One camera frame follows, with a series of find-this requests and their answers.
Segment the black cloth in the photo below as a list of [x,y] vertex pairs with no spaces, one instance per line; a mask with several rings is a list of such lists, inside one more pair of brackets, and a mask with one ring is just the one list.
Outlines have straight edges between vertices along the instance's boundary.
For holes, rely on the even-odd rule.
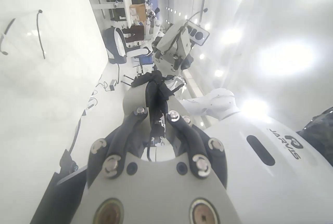
[[130,37],[125,37],[126,43],[141,41],[145,38],[145,27],[142,25],[132,25],[129,29],[123,29],[123,34],[132,34]]

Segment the desk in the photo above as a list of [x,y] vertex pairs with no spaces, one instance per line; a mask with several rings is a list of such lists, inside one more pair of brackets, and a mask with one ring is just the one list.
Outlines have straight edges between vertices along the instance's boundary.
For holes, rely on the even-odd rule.
[[107,2],[101,4],[92,4],[91,7],[93,9],[117,9],[124,8],[126,15],[126,22],[128,27],[130,28],[133,24],[133,20],[131,17],[130,5],[132,5],[132,0],[123,0],[122,2]]

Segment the metal bolt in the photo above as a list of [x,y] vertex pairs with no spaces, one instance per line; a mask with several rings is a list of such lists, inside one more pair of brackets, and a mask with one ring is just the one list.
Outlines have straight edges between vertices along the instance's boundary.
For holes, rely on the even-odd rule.
[[169,111],[168,115],[170,115],[171,121],[172,122],[176,122],[179,120],[180,115],[177,111]]
[[90,148],[90,152],[92,154],[97,154],[98,150],[102,147],[103,148],[106,147],[106,141],[105,141],[105,139],[100,138],[92,144],[92,146]]
[[196,167],[198,168],[198,170],[200,171],[206,171],[208,168],[208,164],[206,162],[206,160],[204,160],[203,158],[200,158],[197,162],[196,162]]
[[211,150],[215,149],[215,150],[224,151],[224,149],[225,149],[222,142],[214,137],[212,137],[211,139],[208,140],[208,147]]
[[183,116],[183,119],[185,120],[185,122],[186,122],[187,124],[190,124],[190,123],[191,123],[191,119],[189,118],[189,116],[184,115],[184,116]]
[[145,108],[144,108],[144,107],[138,107],[138,108],[137,108],[137,113],[138,113],[139,115],[144,114],[144,113],[145,113]]
[[102,171],[107,178],[117,174],[118,161],[121,157],[117,154],[110,155],[103,163]]
[[210,174],[212,166],[207,157],[202,154],[196,154],[193,156],[192,160],[195,162],[195,165],[198,168],[199,176],[207,177]]

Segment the circular screw cap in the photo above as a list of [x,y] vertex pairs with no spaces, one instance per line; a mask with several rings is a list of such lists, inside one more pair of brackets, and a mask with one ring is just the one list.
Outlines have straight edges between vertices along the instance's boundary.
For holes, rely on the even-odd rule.
[[177,172],[178,172],[180,175],[185,175],[185,174],[187,174],[187,170],[188,170],[188,168],[187,168],[187,166],[186,166],[186,164],[185,164],[184,162],[179,162],[179,163],[177,164],[176,169],[177,169]]
[[137,172],[138,165],[135,162],[131,162],[127,165],[126,172],[128,175],[133,175]]

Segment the cardboard box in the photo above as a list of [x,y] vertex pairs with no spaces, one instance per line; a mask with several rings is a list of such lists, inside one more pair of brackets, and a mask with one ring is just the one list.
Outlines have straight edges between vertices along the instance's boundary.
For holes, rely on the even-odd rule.
[[133,21],[140,21],[145,24],[146,10],[145,3],[130,5],[130,11]]

